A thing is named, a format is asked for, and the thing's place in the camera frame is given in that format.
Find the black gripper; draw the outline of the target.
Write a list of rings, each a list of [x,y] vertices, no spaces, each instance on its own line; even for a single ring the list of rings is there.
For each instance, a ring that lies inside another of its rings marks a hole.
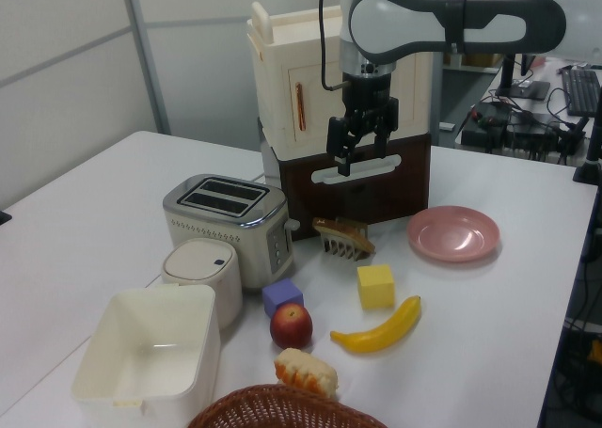
[[[345,114],[329,119],[326,152],[338,163],[338,172],[349,177],[360,131],[374,131],[374,156],[386,157],[390,131],[398,129],[399,100],[390,94],[390,74],[360,77],[345,73],[343,83]]]

